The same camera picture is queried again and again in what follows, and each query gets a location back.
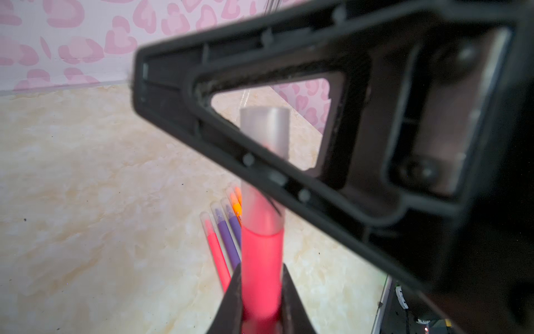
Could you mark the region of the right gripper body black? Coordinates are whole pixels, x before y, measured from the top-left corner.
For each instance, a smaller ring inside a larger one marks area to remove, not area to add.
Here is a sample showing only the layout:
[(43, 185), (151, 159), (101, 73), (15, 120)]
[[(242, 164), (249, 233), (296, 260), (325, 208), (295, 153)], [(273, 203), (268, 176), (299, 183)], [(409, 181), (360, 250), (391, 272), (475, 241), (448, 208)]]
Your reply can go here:
[(437, 228), (424, 300), (463, 333), (533, 332), (533, 168), (505, 166), (458, 200), (423, 199)]

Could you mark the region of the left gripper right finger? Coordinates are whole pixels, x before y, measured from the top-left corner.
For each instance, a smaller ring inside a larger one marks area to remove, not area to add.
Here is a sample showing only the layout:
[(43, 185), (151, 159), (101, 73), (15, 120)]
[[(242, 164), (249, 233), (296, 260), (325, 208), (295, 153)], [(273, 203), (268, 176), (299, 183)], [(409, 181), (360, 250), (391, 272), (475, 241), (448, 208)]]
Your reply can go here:
[(284, 334), (315, 334), (286, 264), (282, 267), (281, 324)]

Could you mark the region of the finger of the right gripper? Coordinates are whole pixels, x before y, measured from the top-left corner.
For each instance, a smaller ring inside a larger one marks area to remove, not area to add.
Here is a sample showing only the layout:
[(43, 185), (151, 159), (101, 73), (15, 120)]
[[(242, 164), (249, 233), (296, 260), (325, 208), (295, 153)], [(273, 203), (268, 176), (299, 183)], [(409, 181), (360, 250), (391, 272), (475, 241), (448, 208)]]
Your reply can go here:
[[(300, 171), (211, 107), (217, 93), (330, 86), (317, 165)], [(423, 199), (533, 168), (532, 1), (312, 1), (136, 54), (135, 111), (393, 276), (430, 276)], [(286, 178), (265, 184), (252, 153)]]

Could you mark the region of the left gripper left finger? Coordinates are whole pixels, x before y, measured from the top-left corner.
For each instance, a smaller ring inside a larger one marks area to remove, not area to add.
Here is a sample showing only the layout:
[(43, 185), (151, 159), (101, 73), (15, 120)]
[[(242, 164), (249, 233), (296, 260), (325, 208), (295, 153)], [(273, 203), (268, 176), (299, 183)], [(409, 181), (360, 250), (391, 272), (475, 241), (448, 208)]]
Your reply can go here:
[(243, 320), (241, 265), (233, 273), (217, 313), (206, 334), (239, 334)]

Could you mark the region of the pink marker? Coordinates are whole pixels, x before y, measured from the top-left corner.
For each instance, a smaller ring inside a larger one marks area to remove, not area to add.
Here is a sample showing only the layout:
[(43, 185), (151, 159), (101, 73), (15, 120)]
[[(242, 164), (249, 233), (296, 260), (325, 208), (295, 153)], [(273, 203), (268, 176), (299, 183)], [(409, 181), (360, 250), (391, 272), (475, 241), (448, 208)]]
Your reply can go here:
[(274, 333), (282, 303), (284, 232), (258, 235), (242, 230), (243, 333)]
[(220, 242), (218, 241), (218, 236), (214, 230), (213, 222), (207, 212), (200, 213), (200, 221), (207, 239), (209, 249), (211, 251), (211, 255), (215, 264), (218, 278), (221, 282), (222, 289), (224, 292), (226, 292), (231, 281), (231, 276), (223, 251), (221, 249)]

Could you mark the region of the orange marker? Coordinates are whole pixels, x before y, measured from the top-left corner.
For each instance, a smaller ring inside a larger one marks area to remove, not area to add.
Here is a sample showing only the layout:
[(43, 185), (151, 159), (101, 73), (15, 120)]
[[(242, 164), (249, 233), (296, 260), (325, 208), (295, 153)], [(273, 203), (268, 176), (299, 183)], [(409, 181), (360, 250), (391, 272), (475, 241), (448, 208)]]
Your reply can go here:
[(234, 189), (229, 186), (225, 189), (225, 192), (227, 194), (227, 198), (231, 204), (231, 207), (234, 211), (234, 214), (236, 215), (236, 218), (238, 219), (239, 224), (242, 224), (241, 216), (242, 216), (242, 208), (241, 204), (239, 203), (239, 199), (234, 192)]
[(241, 188), (239, 186), (233, 186), (234, 192), (236, 194), (236, 197), (238, 199), (239, 204), (242, 204), (242, 193)]

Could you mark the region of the purple marker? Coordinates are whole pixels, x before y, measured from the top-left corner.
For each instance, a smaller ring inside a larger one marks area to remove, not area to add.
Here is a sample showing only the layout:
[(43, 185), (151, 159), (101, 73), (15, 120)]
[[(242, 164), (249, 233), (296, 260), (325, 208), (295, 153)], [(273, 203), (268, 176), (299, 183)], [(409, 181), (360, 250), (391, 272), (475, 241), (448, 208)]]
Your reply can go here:
[(232, 266), (232, 270), (235, 270), (237, 266), (241, 263), (241, 259), (239, 257), (238, 250), (236, 249), (234, 240), (229, 230), (225, 214), (223, 213), (223, 209), (220, 203), (212, 202), (210, 204), (210, 207), (212, 214), (214, 215), (214, 218), (217, 222), (219, 234), (222, 237), (222, 242), (224, 244), (226, 253)]
[(225, 214), (227, 215), (230, 228), (232, 229), (237, 244), (239, 245), (239, 248), (241, 248), (241, 224), (239, 223), (238, 217), (227, 198), (221, 200), (221, 205), (225, 210)]

